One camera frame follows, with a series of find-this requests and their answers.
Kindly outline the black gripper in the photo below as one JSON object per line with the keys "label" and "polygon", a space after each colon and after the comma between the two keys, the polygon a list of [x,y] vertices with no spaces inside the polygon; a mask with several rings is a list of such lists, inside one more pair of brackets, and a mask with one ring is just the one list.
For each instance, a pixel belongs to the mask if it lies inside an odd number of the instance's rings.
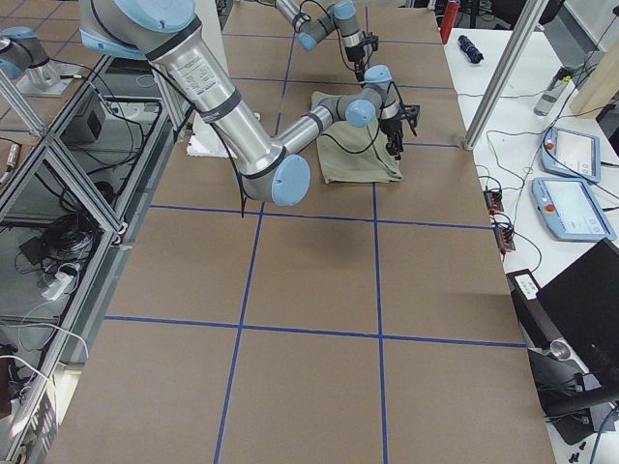
{"label": "black gripper", "polygon": [[365,80],[365,48],[362,44],[355,44],[344,47],[344,52],[348,62],[354,62],[354,73],[358,81]]}
{"label": "black gripper", "polygon": [[400,160],[403,152],[401,117],[395,116],[391,118],[381,118],[379,120],[379,127],[380,130],[387,136],[387,152],[395,160]]}

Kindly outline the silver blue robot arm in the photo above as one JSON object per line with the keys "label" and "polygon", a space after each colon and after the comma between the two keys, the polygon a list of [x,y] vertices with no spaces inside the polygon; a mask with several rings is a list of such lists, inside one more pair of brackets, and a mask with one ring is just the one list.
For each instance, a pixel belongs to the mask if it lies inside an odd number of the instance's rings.
{"label": "silver blue robot arm", "polygon": [[316,19],[312,19],[303,10],[307,1],[267,1],[266,4],[277,9],[290,23],[306,51],[314,50],[332,33],[336,33],[344,65],[354,72],[358,82],[364,81],[367,66],[366,47],[372,35],[362,31],[353,1],[337,1],[328,7],[313,1],[313,4],[322,10],[322,15]]}
{"label": "silver blue robot arm", "polygon": [[275,137],[263,129],[205,43],[193,1],[81,1],[79,31],[91,50],[165,69],[181,96],[233,150],[240,192],[251,199],[292,206],[310,186],[310,167],[299,152],[332,124],[345,121],[364,128],[376,121],[387,137],[387,152],[398,158],[403,151],[402,125],[415,127],[420,108],[403,103],[387,66],[366,65],[365,48],[375,45],[376,38],[362,32],[353,2],[338,1],[318,19],[311,18],[297,1],[271,5],[290,22],[306,50],[339,33],[362,87],[356,95],[321,100]]}

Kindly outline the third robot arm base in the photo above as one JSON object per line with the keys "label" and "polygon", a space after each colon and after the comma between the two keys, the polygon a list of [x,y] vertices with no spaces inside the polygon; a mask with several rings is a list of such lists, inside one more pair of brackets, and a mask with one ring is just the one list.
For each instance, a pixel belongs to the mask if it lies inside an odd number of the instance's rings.
{"label": "third robot arm base", "polygon": [[38,36],[25,26],[1,31],[1,71],[25,96],[59,98],[69,86]]}

